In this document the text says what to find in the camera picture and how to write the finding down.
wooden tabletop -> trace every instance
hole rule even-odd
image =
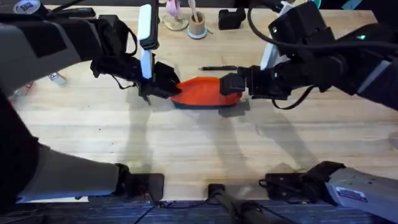
[[[138,8],[95,10],[117,14],[137,31]],[[220,31],[219,9],[199,11],[214,34],[192,40],[186,31],[173,32],[160,23],[158,60],[175,67],[182,81],[227,74],[198,70],[206,65],[259,65],[266,43],[247,21],[238,30]],[[165,14],[164,8],[159,14]],[[366,11],[322,14],[337,37],[375,22]],[[254,22],[266,34],[275,17],[267,9],[253,11]],[[265,198],[265,191],[256,188],[264,174],[307,170],[324,160],[398,179],[398,113],[334,88],[314,91],[291,111],[277,110],[269,100],[246,101],[247,95],[229,110],[192,111],[158,98],[148,106],[135,88],[120,90],[108,75],[95,79],[90,63],[61,74],[68,79],[65,88],[44,78],[16,103],[32,133],[57,151],[122,162],[132,172],[161,172],[166,200],[203,199],[209,183],[224,183],[242,197]],[[301,93],[295,91],[280,104],[291,104]]]

black cable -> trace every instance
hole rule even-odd
[[[286,107],[284,107],[284,108],[281,108],[281,107],[279,107],[279,105],[276,103],[276,100],[272,100],[272,104],[276,107],[276,108],[278,108],[278,109],[281,109],[281,110],[291,110],[291,109],[293,109],[293,108],[295,108],[296,106],[298,106],[298,105],[300,105],[305,99],[306,99],[306,97],[311,93],[311,91],[313,90],[315,88],[315,86],[309,86],[305,91],[304,91],[304,93],[303,93],[303,95],[302,96],[300,96],[300,98],[294,103],[294,104],[292,104],[292,105],[290,105],[290,106],[286,106]]]
[[[266,179],[261,179],[261,180],[259,180],[259,185],[260,185],[260,187],[262,187],[263,189],[266,189],[266,188],[267,188],[267,184],[264,184],[263,182],[267,183],[267,180],[266,180]]]
[[[198,202],[198,203],[195,203],[193,205],[188,205],[188,206],[185,206],[185,207],[170,207],[170,204],[171,204],[170,203],[166,207],[162,207],[162,208],[166,208],[166,209],[190,209],[190,208],[196,208],[196,207],[199,207],[199,206],[207,204],[212,198],[213,197],[208,197],[206,200],[204,200],[202,202]]]
[[[170,202],[168,205],[165,205],[165,207],[169,207],[169,206],[171,206],[172,204],[174,204],[174,202]]]
[[[136,46],[136,48],[134,49],[133,52],[131,52],[131,53],[126,53],[126,55],[132,57],[132,56],[134,56],[134,55],[137,53],[137,50],[138,50],[138,40],[137,40],[137,36],[133,33],[133,31],[130,29],[130,27],[127,26],[127,24],[125,24],[125,23],[123,23],[123,24],[124,24],[125,28],[127,29],[127,31],[129,32],[129,34],[131,34],[132,39],[133,39],[133,41],[134,41],[134,45]]]
[[[264,209],[265,211],[267,211],[267,212],[269,212],[269,213],[271,213],[271,214],[273,214],[273,215],[276,215],[277,217],[279,217],[279,218],[281,218],[281,219],[287,221],[288,223],[297,224],[297,222],[295,222],[295,221],[293,221],[293,220],[287,218],[286,216],[283,216],[283,215],[281,215],[281,214],[279,214],[279,213],[277,213],[277,212],[274,212],[273,210],[271,210],[271,209],[269,209],[269,208],[267,208],[267,207],[265,207],[265,206],[263,206],[263,205],[261,205],[261,204],[259,204],[259,203],[257,203],[257,205],[258,205],[258,207],[260,208],[260,210],[261,210],[261,209]]]
[[[59,6],[59,7],[56,7],[55,9],[51,10],[50,13],[56,13],[56,12],[62,11],[64,9],[66,9],[66,8],[68,8],[70,6],[76,5],[76,4],[78,4],[79,2],[82,2],[82,1],[84,1],[84,0],[72,0],[72,1],[70,1],[68,3],[66,3],[66,4],[63,4],[63,5]]]
[[[18,223],[38,223],[38,220],[35,220],[34,218],[42,218],[43,215],[32,215],[29,217],[24,217],[24,218],[18,218],[16,220],[12,220],[9,222],[2,222],[1,224],[18,224]]]
[[[129,86],[122,86],[122,85],[119,83],[119,80],[118,80],[114,75],[111,75],[111,76],[112,76],[112,78],[116,81],[116,83],[118,84],[118,86],[119,86],[119,88],[120,88],[121,90],[125,90],[125,89],[127,89],[127,88],[137,86],[136,83],[133,83],[132,85],[129,85]]]
[[[155,208],[155,205],[152,206],[151,208],[149,208],[148,210],[146,210],[146,212],[144,212],[144,214],[142,214],[135,222],[134,224],[138,224],[152,209]]]
[[[276,46],[281,46],[290,49],[307,49],[307,50],[325,50],[325,49],[330,50],[330,49],[347,49],[347,48],[359,48],[359,47],[375,47],[375,48],[398,50],[397,44],[390,44],[390,43],[376,42],[376,41],[338,42],[335,44],[320,44],[320,45],[289,44],[285,42],[280,42],[267,37],[256,28],[256,26],[253,24],[251,17],[252,10],[253,10],[253,5],[251,4],[248,10],[248,22],[250,29],[254,32],[254,34],[260,37],[262,40],[265,40],[266,42],[274,44]]]

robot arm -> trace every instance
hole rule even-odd
[[[18,3],[19,9],[27,13],[34,7],[32,2],[23,0]],[[151,1],[141,8],[146,7],[153,10],[141,11],[140,17],[152,22],[144,22],[140,28],[150,35],[140,44],[145,50],[156,49],[158,2]],[[134,82],[144,99],[148,95],[168,98],[180,93],[173,68],[154,63],[152,54],[141,61],[133,57],[137,37],[117,16],[83,19],[75,17],[88,16],[90,11],[49,12],[42,5],[39,9],[28,15],[0,14],[0,47],[7,52],[0,57],[0,88],[6,95],[26,83],[90,60],[95,77],[103,73]],[[132,53],[126,52],[129,34],[136,45]]]
[[[286,100],[294,89],[308,86],[308,91],[298,102],[280,108],[289,110],[299,105],[313,88],[323,93],[335,86],[349,95],[357,94],[398,110],[398,102],[394,99],[398,94],[395,48],[376,47],[376,44],[375,47],[364,46],[364,42],[396,44],[398,33],[395,29],[370,24],[335,40],[315,4],[308,2],[278,17],[269,25],[269,31],[273,40],[284,44],[277,45],[277,49],[289,60],[264,70],[258,66],[238,68],[237,73],[230,73],[220,80],[221,94],[248,88],[253,99],[270,99],[279,108],[276,100]],[[301,48],[287,47],[289,43]],[[331,44],[335,46],[305,48]]]
[[[357,208],[398,222],[398,180],[362,173],[337,162],[323,161],[306,173],[266,174],[259,181],[271,200],[319,201]]]
[[[29,9],[31,5],[25,4],[21,8]],[[149,28],[154,35],[148,44],[157,42],[157,5],[153,7],[155,14],[148,13],[155,18],[156,26]],[[128,34],[137,46],[136,36],[117,16],[72,19],[66,15],[75,17],[76,12],[0,14],[0,212],[16,202],[46,198],[134,200],[149,192],[152,200],[159,201],[163,196],[162,174],[131,174],[122,164],[95,162],[51,150],[38,143],[8,102],[6,95],[16,88],[89,60],[94,76],[106,73],[135,82],[142,97],[167,98],[179,93],[174,70],[164,64],[152,65],[153,73],[157,72],[152,77],[142,76],[140,60],[133,57],[136,50],[126,53]]]
[[[6,95],[70,65],[105,56],[101,45],[106,40],[101,43],[97,31],[105,23],[101,20],[45,21],[2,14],[0,22],[0,88]]]

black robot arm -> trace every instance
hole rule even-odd
[[[30,12],[34,2],[17,5],[20,11],[33,14],[0,14],[0,88],[6,95],[26,83],[90,60],[95,77],[102,73],[134,82],[142,97],[168,98],[180,93],[173,68],[160,62],[153,64],[151,79],[143,78],[140,60],[134,57],[137,37],[116,15],[77,18],[95,16],[95,12],[86,8],[48,11],[43,5]],[[157,8],[157,1],[152,2]],[[150,16],[159,20],[157,14]],[[151,25],[151,30],[155,30],[151,40],[157,42],[157,24]],[[135,43],[131,53],[126,52],[129,36]]]
[[[396,50],[386,47],[361,47],[367,43],[396,44],[397,32],[383,24],[369,24],[335,40],[312,2],[297,6],[269,25],[274,40],[310,46],[335,44],[337,47],[306,49],[277,45],[280,55],[289,60],[261,70],[258,66],[238,68],[220,80],[220,92],[228,95],[246,88],[253,99],[287,100],[294,89],[307,91],[289,110],[299,105],[313,88],[325,92],[332,86],[349,95],[381,103],[398,110]],[[338,46],[350,43],[352,46]]]

